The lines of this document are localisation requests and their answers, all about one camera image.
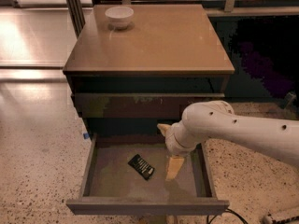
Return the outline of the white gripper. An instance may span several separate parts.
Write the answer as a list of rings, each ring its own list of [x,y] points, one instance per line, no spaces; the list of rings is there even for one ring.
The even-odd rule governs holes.
[[[166,180],[170,181],[176,178],[185,159],[195,148],[203,142],[203,139],[192,134],[183,123],[176,122],[172,125],[158,123],[162,136],[165,138],[165,144],[170,154],[166,168]]]

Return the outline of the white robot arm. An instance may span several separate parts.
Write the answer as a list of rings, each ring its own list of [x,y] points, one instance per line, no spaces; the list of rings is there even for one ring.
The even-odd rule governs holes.
[[[299,167],[299,121],[238,116],[224,101],[188,105],[181,120],[158,125],[170,153],[166,178],[178,175],[184,158],[209,139],[227,140]]]

